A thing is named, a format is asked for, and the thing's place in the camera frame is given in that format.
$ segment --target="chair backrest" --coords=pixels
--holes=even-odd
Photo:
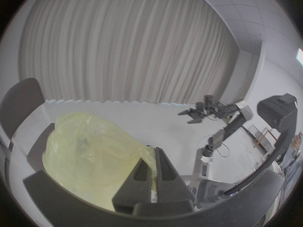
[[[24,79],[8,90],[0,103],[0,124],[10,140],[19,125],[44,102],[35,78]]]

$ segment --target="ceiling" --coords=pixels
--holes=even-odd
[[[297,61],[303,40],[276,0],[206,0],[225,20],[239,48],[260,54],[282,67],[303,87],[303,67]]]

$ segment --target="translucent yellow bag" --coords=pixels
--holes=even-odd
[[[42,161],[46,172],[80,198],[113,210],[112,197],[140,157],[157,176],[155,152],[123,129],[90,113],[58,117]]]

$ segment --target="ceiling light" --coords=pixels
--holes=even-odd
[[[301,49],[298,51],[297,59],[303,65],[303,51]]]

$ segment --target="gray pleated curtain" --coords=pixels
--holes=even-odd
[[[19,75],[49,100],[194,103],[221,96],[237,55],[204,0],[38,0]]]

